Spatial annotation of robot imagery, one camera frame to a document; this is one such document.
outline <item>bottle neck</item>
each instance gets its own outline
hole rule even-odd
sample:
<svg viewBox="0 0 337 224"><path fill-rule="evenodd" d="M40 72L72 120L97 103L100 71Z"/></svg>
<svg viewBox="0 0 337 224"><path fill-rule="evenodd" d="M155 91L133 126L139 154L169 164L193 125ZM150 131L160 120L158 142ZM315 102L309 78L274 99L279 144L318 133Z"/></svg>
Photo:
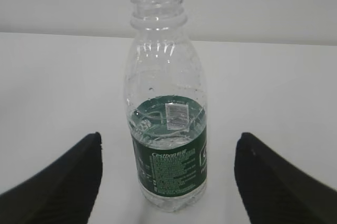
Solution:
<svg viewBox="0 0 337 224"><path fill-rule="evenodd" d="M183 26L187 17L183 0L131 0L131 25L139 30L166 30Z"/></svg>
<svg viewBox="0 0 337 224"><path fill-rule="evenodd" d="M161 42L175 41L188 39L182 26L170 27L165 29L138 29L136 39L144 42Z"/></svg>

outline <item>barcode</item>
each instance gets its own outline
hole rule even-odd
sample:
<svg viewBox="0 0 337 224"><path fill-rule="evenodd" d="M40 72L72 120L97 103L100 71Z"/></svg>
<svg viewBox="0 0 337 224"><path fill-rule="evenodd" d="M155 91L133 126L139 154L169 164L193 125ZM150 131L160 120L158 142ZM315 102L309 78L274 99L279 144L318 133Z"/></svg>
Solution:
<svg viewBox="0 0 337 224"><path fill-rule="evenodd" d="M184 104L165 104L167 129L168 130L189 130L189 106Z"/></svg>

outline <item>plastic water bottle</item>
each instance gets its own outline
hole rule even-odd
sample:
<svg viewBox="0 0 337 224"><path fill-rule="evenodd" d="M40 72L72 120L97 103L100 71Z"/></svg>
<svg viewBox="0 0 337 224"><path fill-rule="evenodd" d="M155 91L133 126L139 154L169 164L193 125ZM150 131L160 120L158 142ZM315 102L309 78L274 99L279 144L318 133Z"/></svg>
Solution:
<svg viewBox="0 0 337 224"><path fill-rule="evenodd" d="M141 190L168 212L200 199L207 174L206 83L182 1L131 0L138 32L124 83Z"/></svg>

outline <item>bottle base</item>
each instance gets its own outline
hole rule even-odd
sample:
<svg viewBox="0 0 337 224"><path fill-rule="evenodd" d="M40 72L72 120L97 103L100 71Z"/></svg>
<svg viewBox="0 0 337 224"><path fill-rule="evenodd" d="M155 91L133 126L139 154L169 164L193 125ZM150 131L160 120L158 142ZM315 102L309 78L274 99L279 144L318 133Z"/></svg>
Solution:
<svg viewBox="0 0 337 224"><path fill-rule="evenodd" d="M176 212L196 203L203 196L206 190L206 181L193 191L179 197L158 196L149 192L142 184L140 186L144 197L152 206L164 212Z"/></svg>

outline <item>white table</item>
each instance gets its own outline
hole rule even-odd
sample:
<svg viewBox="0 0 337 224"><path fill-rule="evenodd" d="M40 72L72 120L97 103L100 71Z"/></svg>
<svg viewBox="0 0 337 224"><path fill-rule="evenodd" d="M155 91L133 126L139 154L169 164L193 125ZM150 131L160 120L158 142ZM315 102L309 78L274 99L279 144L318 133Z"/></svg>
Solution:
<svg viewBox="0 0 337 224"><path fill-rule="evenodd" d="M249 223L233 175L243 131L337 188L337 47L195 42L209 85L208 188L178 213L149 207L122 99L131 41L0 33L0 193L95 131L104 174L92 224Z"/></svg>

